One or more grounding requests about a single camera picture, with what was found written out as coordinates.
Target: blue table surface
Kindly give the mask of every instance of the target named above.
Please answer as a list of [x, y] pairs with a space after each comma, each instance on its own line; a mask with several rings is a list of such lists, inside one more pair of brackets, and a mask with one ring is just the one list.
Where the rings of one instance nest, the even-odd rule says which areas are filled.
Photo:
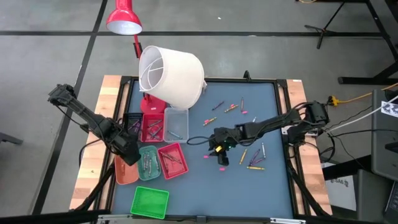
[[[240, 112], [241, 97], [244, 98], [247, 114]], [[141, 112], [141, 99], [139, 84], [134, 82], [130, 113]], [[221, 101], [225, 103], [212, 111]], [[230, 104], [238, 104], [239, 108], [224, 113]], [[233, 128], [235, 124], [252, 121], [254, 117], [257, 117], [256, 121], [263, 121], [277, 115], [274, 86], [271, 83], [209, 82], [205, 94], [189, 109], [189, 136], [208, 137], [217, 127]], [[204, 120], [215, 116], [216, 121], [203, 127]], [[266, 170], [249, 170], [246, 166], [255, 151], [261, 148], [261, 142], [266, 147], [267, 159], [258, 166]], [[160, 148], [166, 143], [152, 145]], [[224, 172], [219, 171], [221, 166], [216, 157], [203, 158], [209, 154], [208, 143], [199, 146], [181, 144], [181, 147], [189, 168], [186, 174], [170, 180], [165, 180], [162, 174], [149, 181], [116, 184], [112, 213], [130, 213], [136, 187], [145, 186], [170, 192], [167, 215], [293, 217], [280, 130], [266, 133], [248, 147], [242, 165], [239, 165], [239, 160], [245, 147], [232, 148], [228, 152], [229, 166]]]

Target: lamp shade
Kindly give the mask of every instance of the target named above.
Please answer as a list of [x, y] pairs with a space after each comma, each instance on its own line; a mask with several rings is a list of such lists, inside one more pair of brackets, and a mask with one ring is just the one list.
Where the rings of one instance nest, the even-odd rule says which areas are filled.
[[132, 11], [132, 0], [116, 0], [116, 9], [109, 15], [106, 28], [121, 35], [135, 35], [142, 31], [141, 22]]

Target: gray floor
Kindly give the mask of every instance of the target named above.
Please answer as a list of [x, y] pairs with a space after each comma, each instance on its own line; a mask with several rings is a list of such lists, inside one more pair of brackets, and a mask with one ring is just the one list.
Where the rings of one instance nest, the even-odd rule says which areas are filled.
[[[398, 43], [398, 24], [386, 3], [372, 3], [392, 40]], [[92, 30], [100, 5], [100, 0], [1, 1], [0, 30]], [[323, 26], [338, 5], [299, 4], [294, 0], [137, 0], [134, 10], [146, 31], [306, 32], [304, 24]], [[114, 1], [109, 0], [100, 30], [106, 30], [104, 22], [113, 8]], [[345, 5], [330, 29], [377, 31], [362, 4]], [[0, 36], [0, 131], [24, 140], [21, 146], [0, 144], [0, 202], [7, 205], [0, 209], [0, 216], [30, 212], [62, 117], [58, 109], [47, 103], [47, 93], [57, 83], [74, 84], [88, 39]], [[327, 38], [320, 50], [315, 48], [317, 39], [303, 37], [140, 37], [140, 41], [143, 47], [157, 45], [195, 54], [208, 77], [241, 77], [249, 70], [254, 78], [301, 79], [307, 99], [322, 102], [329, 95], [344, 100], [379, 88], [343, 86], [336, 78], [371, 77], [393, 62], [382, 39]], [[132, 37], [97, 37], [79, 100], [94, 109], [103, 75], [137, 75], [137, 65]], [[364, 99], [330, 108], [331, 122], [355, 114], [369, 104], [370, 99]], [[341, 131], [365, 128], [370, 128], [369, 120]], [[78, 150], [86, 136], [75, 124], [70, 125], [43, 212], [68, 209], [78, 172]], [[370, 153], [370, 134], [360, 136], [365, 141], [342, 138], [354, 157]], [[324, 149], [330, 142], [319, 138], [318, 145]], [[334, 160], [349, 160], [337, 145]]]

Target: green basket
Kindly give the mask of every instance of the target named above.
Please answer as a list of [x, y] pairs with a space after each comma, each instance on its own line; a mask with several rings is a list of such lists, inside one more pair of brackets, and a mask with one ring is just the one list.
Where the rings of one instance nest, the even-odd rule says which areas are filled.
[[138, 186], [130, 212], [135, 215], [164, 219], [168, 201], [168, 191]]

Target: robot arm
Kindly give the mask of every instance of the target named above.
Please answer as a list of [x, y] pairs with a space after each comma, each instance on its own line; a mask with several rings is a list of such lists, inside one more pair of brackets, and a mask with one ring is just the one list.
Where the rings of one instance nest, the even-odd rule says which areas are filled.
[[129, 134], [111, 118], [105, 118], [92, 112], [76, 99], [72, 86], [58, 84], [49, 93], [49, 96], [51, 104], [70, 108], [83, 118], [87, 124], [81, 128], [86, 132], [91, 130], [95, 136], [104, 141], [106, 146], [112, 147], [115, 154], [119, 155], [129, 166], [141, 158], [137, 145], [138, 135]]
[[[209, 151], [214, 150], [210, 155], [218, 156], [218, 163], [228, 166], [226, 151], [237, 144], [250, 146], [265, 133], [286, 126], [291, 126], [287, 130], [288, 143], [291, 145], [303, 144], [305, 134], [312, 129], [324, 127], [329, 123], [329, 117], [325, 107], [319, 102], [302, 103], [298, 106], [287, 113], [259, 123], [237, 124], [233, 129], [215, 128], [214, 134], [210, 136], [209, 140]], [[299, 112], [302, 108], [306, 109], [304, 119], [301, 119]]]

